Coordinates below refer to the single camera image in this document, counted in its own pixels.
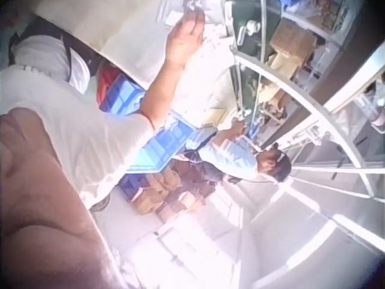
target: blue plastic crate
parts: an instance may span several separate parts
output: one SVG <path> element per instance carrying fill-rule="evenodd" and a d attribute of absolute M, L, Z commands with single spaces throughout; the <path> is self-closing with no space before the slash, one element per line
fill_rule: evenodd
<path fill-rule="evenodd" d="M 120 75 L 108 90 L 106 99 L 100 109 L 118 115 L 127 115 L 139 109 L 144 89 Z M 195 131 L 180 115 L 171 111 L 175 124 L 170 129 L 162 129 L 143 147 L 128 173 L 157 173 L 160 172 L 185 145 L 187 139 Z"/>

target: white t-shirt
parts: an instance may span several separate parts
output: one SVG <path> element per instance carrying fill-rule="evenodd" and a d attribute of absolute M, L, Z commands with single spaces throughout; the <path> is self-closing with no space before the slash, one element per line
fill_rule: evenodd
<path fill-rule="evenodd" d="M 27 108 L 40 116 L 65 176 L 90 208 L 104 199 L 125 174 L 138 151 L 153 136 L 153 128 L 140 114 L 116 116 L 82 102 L 82 94 L 77 91 L 81 88 L 65 82 L 65 69 L 60 67 L 68 64 L 63 62 L 64 46 L 57 41 L 56 45 L 46 45 L 43 51 L 40 42 L 29 43 L 23 57 L 19 55 L 20 48 L 15 49 L 18 65 L 3 70 L 0 76 L 0 114 Z M 35 61 L 28 55 L 36 57 Z M 85 66 L 80 57 L 72 60 L 75 70 Z M 24 65 L 32 64 L 44 73 L 25 69 Z M 73 76 L 78 77 L 78 82 L 84 81 L 81 73 L 76 76 L 73 72 Z"/>

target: light blue shirt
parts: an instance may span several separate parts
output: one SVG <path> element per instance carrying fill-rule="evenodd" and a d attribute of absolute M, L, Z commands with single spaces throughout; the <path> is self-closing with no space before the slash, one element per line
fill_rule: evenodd
<path fill-rule="evenodd" d="M 218 131 L 213 126 L 196 130 L 186 141 L 186 149 L 196 149 L 211 134 Z M 203 161 L 213 164 L 222 172 L 241 179 L 254 179 L 257 172 L 257 161 L 250 152 L 245 140 L 228 141 L 219 151 L 213 145 L 213 139 L 199 150 Z"/>

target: clear plastic bag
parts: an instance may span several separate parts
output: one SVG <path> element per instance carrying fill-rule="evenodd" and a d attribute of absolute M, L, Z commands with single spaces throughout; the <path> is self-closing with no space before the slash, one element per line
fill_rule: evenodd
<path fill-rule="evenodd" d="M 206 24 L 222 23 L 221 0 L 162 0 L 156 20 L 172 28 L 187 9 L 195 10 L 197 7 L 205 12 Z"/>
<path fill-rule="evenodd" d="M 319 8 L 312 0 L 301 1 L 286 9 L 286 12 L 299 17 L 310 18 L 319 14 Z"/>

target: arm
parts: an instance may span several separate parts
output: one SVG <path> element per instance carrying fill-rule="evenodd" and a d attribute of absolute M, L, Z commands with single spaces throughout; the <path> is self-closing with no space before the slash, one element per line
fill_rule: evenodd
<path fill-rule="evenodd" d="M 140 105 L 141 114 L 150 120 L 154 129 L 166 120 L 185 65 L 202 45 L 204 29 L 205 14 L 195 10 L 188 11 L 170 33 L 166 60 Z"/>
<path fill-rule="evenodd" d="M 222 148 L 227 141 L 232 141 L 235 137 L 240 136 L 244 133 L 245 123 L 235 122 L 229 129 L 220 131 L 213 139 L 213 145 L 216 149 Z"/>

